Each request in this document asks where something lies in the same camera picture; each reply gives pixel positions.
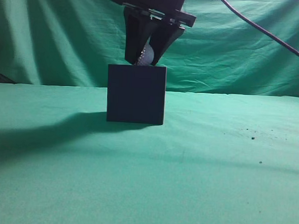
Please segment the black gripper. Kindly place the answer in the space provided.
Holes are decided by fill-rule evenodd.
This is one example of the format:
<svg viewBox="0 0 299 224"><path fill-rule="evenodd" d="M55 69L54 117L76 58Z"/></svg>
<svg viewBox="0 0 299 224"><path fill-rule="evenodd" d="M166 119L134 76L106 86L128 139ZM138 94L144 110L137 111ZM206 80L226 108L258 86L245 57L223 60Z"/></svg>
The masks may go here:
<svg viewBox="0 0 299 224"><path fill-rule="evenodd" d="M132 5L142 9L150 9L160 12L171 19L192 27L196 17L182 12L185 0L111 0L119 5ZM125 8L125 55L124 59L130 64L137 64L142 51L147 44L150 35L155 29L155 23L151 20L149 12ZM161 25L150 37L150 46L154 51L152 65L156 65L169 46L179 38L185 29L177 25Z"/></svg>

